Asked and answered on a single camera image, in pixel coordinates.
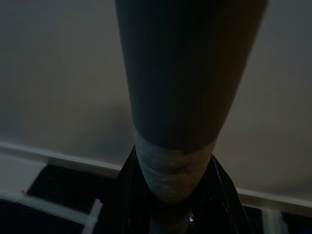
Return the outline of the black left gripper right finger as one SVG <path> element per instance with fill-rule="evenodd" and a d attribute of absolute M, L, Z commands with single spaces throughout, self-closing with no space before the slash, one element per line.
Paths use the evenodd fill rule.
<path fill-rule="evenodd" d="M 191 196 L 194 234 L 245 234 L 247 215 L 234 183 L 214 156 Z"/>

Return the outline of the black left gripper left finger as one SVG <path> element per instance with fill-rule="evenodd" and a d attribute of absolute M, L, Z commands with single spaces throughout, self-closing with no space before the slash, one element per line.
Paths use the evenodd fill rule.
<path fill-rule="evenodd" d="M 149 188 L 133 147 L 117 176 L 115 227 L 118 234 L 149 233 Z"/>

